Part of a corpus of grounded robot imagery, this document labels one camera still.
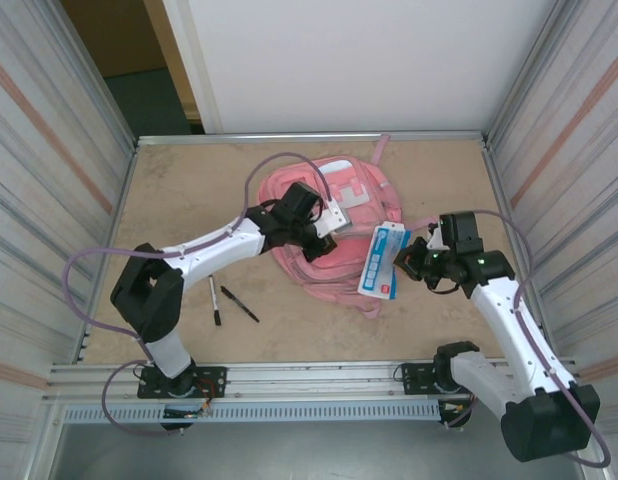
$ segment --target corrugated metal wall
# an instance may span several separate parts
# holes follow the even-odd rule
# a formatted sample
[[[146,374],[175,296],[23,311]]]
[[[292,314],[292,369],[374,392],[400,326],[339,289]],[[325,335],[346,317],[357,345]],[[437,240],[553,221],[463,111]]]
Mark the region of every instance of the corrugated metal wall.
[[[545,321],[601,395],[618,474],[618,0],[569,3],[490,142]]]
[[[0,1],[0,479],[22,474],[46,375],[81,323],[68,256],[102,244],[133,140],[53,1]],[[100,259],[72,275],[88,303]]]

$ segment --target wooden table surface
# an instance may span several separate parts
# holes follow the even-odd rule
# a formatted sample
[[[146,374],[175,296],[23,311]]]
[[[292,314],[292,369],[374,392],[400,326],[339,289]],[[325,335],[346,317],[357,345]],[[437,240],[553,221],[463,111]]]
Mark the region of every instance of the wooden table surface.
[[[134,248],[150,242],[159,248],[227,224],[240,211],[248,173],[271,154],[292,151],[315,159],[342,154],[369,160],[374,146],[372,142],[144,146],[115,246]],[[264,175],[290,163],[294,161],[280,160],[256,175],[252,205]],[[475,141],[392,141],[380,166],[401,197],[406,221],[454,210],[496,209]],[[478,226],[485,248],[501,249],[512,260],[500,221],[480,216]],[[111,259],[97,312],[100,321],[126,325],[108,300],[126,261]],[[234,263],[214,277],[217,288],[226,285],[261,323],[220,296],[222,326],[216,327],[209,283],[199,282],[186,293],[178,324],[198,363],[419,359],[458,340],[473,341],[487,356],[501,356],[486,321],[461,292],[433,295],[424,284],[404,275],[399,275],[397,299],[383,302],[374,320],[309,296],[268,254]],[[93,330],[85,362],[134,358],[142,358],[142,352],[129,337]]]

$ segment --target pink backpack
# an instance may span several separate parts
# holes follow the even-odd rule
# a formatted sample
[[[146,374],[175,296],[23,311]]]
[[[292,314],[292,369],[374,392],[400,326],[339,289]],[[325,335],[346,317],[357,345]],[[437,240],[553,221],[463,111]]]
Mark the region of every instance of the pink backpack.
[[[346,155],[314,162],[325,175],[331,195],[351,219],[351,226],[334,235],[338,247],[333,252],[308,263],[299,247],[285,245],[271,251],[282,268],[309,294],[355,306],[367,318],[375,318],[380,312],[380,299],[357,291],[373,231],[384,221],[402,221],[398,194],[377,166],[388,140],[389,135],[382,136],[371,163]],[[309,185],[326,198],[324,185],[316,172],[303,162],[269,175],[260,185],[258,202],[281,198],[297,181]],[[420,226],[429,221],[435,219],[419,222]]]

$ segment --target white wall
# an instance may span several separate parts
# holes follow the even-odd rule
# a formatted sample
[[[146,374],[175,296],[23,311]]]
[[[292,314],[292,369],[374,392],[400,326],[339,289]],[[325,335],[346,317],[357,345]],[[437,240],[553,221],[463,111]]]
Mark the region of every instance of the white wall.
[[[485,129],[554,0],[164,0],[209,133]]]

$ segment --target gray floor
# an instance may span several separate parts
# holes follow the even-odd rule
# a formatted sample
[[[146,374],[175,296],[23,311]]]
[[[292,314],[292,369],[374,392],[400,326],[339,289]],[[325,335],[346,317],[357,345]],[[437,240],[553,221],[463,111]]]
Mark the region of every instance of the gray floor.
[[[191,134],[166,68],[109,77],[105,83],[136,137]]]
[[[111,426],[65,427],[52,478],[581,479],[563,457],[511,457],[479,407],[463,432],[432,422],[194,425],[184,437],[135,438]]]

